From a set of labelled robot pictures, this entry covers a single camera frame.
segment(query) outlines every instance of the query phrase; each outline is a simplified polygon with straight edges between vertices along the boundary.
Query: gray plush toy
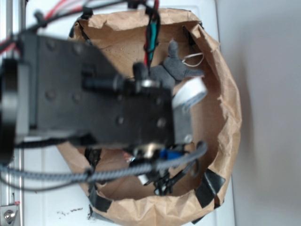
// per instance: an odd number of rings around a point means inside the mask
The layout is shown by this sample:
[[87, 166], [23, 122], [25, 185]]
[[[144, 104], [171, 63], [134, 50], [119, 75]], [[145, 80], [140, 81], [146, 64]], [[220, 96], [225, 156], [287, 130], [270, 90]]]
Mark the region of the gray plush toy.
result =
[[198, 69], [188, 69], [178, 56], [178, 43], [171, 40], [168, 46], [168, 57], [163, 65], [150, 68], [150, 78], [162, 82], [165, 88], [173, 89], [187, 77], [203, 76], [204, 71]]

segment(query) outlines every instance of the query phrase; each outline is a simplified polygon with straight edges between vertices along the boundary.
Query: bolt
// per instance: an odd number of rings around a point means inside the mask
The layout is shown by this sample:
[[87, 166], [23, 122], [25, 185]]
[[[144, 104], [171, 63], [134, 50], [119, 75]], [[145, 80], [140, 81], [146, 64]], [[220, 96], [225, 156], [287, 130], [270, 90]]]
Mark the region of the bolt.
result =
[[56, 42], [54, 40], [51, 40], [51, 39], [49, 39], [46, 42], [46, 45], [47, 45], [49, 50], [55, 50], [55, 48], [56, 48]]
[[76, 55], [81, 55], [83, 52], [83, 46], [80, 43], [75, 43], [73, 45], [73, 51]]
[[4, 213], [4, 219], [8, 224], [14, 221], [16, 214], [12, 210], [8, 210]]
[[82, 97], [81, 93], [75, 93], [72, 95], [72, 99], [75, 103], [79, 103], [81, 100], [81, 97]]
[[187, 134], [186, 137], [184, 138], [184, 142], [187, 144], [191, 143], [192, 140], [193, 140], [193, 137], [191, 134]]
[[157, 127], [159, 128], [164, 128], [166, 125], [166, 119], [165, 118], [159, 118], [159, 120], [157, 121]]
[[46, 91], [45, 96], [49, 101], [52, 101], [56, 98], [56, 93], [53, 89], [51, 89]]
[[124, 117], [122, 117], [122, 116], [117, 117], [117, 124], [122, 125], [123, 123], [124, 123]]

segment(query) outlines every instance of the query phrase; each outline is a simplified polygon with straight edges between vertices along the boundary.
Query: brown paper bag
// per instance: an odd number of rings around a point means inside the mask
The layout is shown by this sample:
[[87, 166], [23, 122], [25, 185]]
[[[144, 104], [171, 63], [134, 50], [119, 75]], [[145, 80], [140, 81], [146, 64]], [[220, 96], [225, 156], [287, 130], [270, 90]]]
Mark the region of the brown paper bag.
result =
[[[179, 43], [179, 56], [202, 52], [199, 66], [205, 71], [208, 95], [193, 106], [193, 142], [204, 140], [207, 153], [200, 159], [197, 178], [187, 174], [168, 196], [154, 195], [154, 186], [142, 186], [137, 177], [121, 178], [97, 188], [82, 188], [99, 215], [117, 224], [176, 226], [203, 217], [224, 202], [225, 193], [240, 142], [241, 109], [237, 86], [219, 51], [219, 43], [199, 25], [189, 11], [161, 9], [161, 30], [152, 66], [167, 56], [171, 39]], [[90, 39], [125, 76], [132, 77], [132, 65], [144, 57], [144, 32], [148, 17], [144, 10], [95, 15], [79, 20], [74, 26], [74, 40]], [[197, 63], [200, 58], [191, 59]], [[175, 87], [175, 92], [185, 81]], [[70, 144], [58, 146], [71, 170], [83, 172], [89, 167], [82, 149]], [[191, 151], [194, 145], [187, 147]], [[128, 167], [121, 150], [103, 149], [96, 171]], [[175, 175], [180, 169], [171, 170]]]

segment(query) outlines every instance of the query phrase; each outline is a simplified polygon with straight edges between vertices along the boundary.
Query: white tape roll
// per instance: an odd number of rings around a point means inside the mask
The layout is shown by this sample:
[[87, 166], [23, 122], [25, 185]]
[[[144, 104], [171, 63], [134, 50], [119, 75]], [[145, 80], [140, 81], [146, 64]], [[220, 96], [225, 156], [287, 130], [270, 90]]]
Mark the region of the white tape roll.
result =
[[173, 109], [182, 105], [191, 108], [207, 95], [207, 88], [201, 78], [193, 78], [187, 81], [173, 98]]

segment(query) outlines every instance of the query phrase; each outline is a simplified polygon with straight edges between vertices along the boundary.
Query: white wire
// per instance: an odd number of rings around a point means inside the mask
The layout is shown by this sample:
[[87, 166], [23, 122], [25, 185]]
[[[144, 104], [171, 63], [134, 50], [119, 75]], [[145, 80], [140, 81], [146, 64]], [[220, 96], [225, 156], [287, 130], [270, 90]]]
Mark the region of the white wire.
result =
[[[188, 64], [188, 63], [185, 62], [188, 58], [196, 57], [196, 56], [200, 56], [200, 55], [202, 55], [203, 57], [202, 57], [201, 61], [198, 64], [196, 64], [196, 65], [190, 65], [190, 64]], [[184, 57], [184, 59], [182, 60], [182, 63], [185, 64], [188, 67], [197, 67], [197, 66], [199, 66], [203, 62], [204, 57], [205, 57], [204, 53], [190, 54], [190, 55]]]

